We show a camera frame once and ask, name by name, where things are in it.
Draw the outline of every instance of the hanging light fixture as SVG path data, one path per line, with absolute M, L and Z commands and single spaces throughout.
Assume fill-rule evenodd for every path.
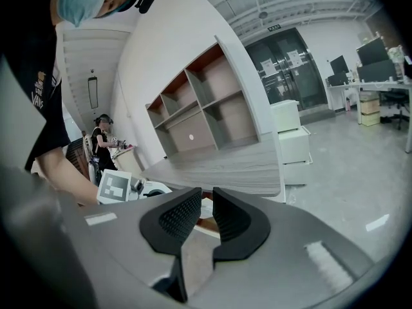
M 89 85 L 89 99 L 90 99 L 90 107 L 92 109 L 98 108 L 98 99 L 97 99 L 97 77 L 90 77 L 88 79 Z

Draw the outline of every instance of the exit sign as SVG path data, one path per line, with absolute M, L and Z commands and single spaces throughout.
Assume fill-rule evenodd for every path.
M 273 32 L 273 31 L 276 31 L 280 28 L 281 28 L 281 26 L 279 24 L 276 24 L 276 25 L 273 25 L 270 28 L 268 28 L 268 30 L 269 30 L 269 32 Z

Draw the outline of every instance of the glass door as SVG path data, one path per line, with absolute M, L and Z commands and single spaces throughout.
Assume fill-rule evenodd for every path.
M 247 51 L 271 104 L 292 99 L 301 110 L 327 103 L 315 62 L 296 29 L 264 38 Z

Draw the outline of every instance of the shirt logo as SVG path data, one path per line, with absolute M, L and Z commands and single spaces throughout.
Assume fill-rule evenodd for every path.
M 43 108 L 43 82 L 46 74 L 39 72 L 37 74 L 37 81 L 34 83 L 34 90 L 32 91 L 32 104 L 39 110 Z

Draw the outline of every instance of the white drawer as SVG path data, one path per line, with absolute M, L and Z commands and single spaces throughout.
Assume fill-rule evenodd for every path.
M 279 134 L 284 164 L 309 160 L 309 135 L 310 132 L 303 126 Z
M 294 162 L 292 164 L 283 165 L 285 185 L 308 184 L 312 163 L 313 160 L 310 156 L 310 159 L 307 162 Z
M 298 101 L 284 100 L 270 105 L 277 132 L 290 131 L 301 127 L 301 119 L 297 110 Z

